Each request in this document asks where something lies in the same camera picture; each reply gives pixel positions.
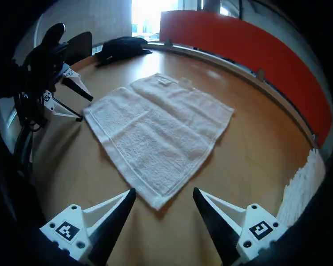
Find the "white towel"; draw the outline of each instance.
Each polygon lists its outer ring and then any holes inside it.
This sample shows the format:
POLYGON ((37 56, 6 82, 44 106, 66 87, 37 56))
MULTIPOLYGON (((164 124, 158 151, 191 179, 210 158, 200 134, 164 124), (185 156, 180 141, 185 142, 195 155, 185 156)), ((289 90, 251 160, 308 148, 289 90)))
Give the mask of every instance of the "white towel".
POLYGON ((110 92, 84 115, 127 182, 159 210, 193 176, 233 109, 161 74, 110 92))

